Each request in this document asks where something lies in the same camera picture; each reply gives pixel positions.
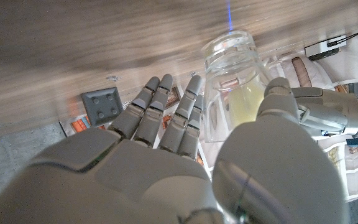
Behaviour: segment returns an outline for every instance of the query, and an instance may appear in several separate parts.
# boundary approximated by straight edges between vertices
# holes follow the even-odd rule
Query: wood grain
[[[353,0],[0,1],[0,135],[85,113],[86,91],[126,101],[152,76],[203,76],[229,11],[263,57],[358,29]]]

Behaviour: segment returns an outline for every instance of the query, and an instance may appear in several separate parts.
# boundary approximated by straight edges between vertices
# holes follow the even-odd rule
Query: robot finger
[[[124,112],[111,123],[108,129],[119,133],[123,138],[130,139],[134,135],[159,83],[160,79],[158,77],[152,77]]]
[[[189,123],[180,142],[177,154],[195,160],[197,155],[198,136],[200,135],[200,122],[203,112],[203,96],[198,95],[191,111]]]
[[[168,101],[168,94],[172,88],[172,83],[173,78],[169,74],[164,75],[161,79],[151,104],[146,109],[142,121],[137,128],[134,136],[135,141],[142,142],[147,147],[153,147],[163,117],[163,112]]]
[[[173,153],[177,152],[200,89],[201,77],[195,75],[191,78],[172,120],[165,130],[165,134],[162,136],[160,144],[158,145],[159,149]]]

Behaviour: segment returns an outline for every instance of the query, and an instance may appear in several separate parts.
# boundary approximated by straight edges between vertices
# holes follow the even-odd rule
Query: blue light
[[[233,30],[233,24],[231,22],[230,0],[226,0],[226,4],[227,4],[227,19],[228,19],[228,22],[229,22],[229,31],[232,31]]]

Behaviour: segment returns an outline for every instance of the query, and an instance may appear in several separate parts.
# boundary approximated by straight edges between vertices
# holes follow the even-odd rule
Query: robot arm
[[[193,159],[201,78],[194,76],[158,149],[172,77],[152,78],[108,131],[88,129],[36,156],[1,193],[0,223],[344,223],[339,176],[298,124],[288,82],[265,92],[256,122],[237,127],[213,184]]]
[[[355,95],[320,88],[292,88],[300,124],[313,137],[348,134],[358,137],[358,99]]]

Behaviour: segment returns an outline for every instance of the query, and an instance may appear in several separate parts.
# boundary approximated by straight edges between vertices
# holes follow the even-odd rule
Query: glass jar
[[[221,35],[202,52],[206,71],[205,141],[225,141],[236,126],[255,121],[271,78],[247,32]]]

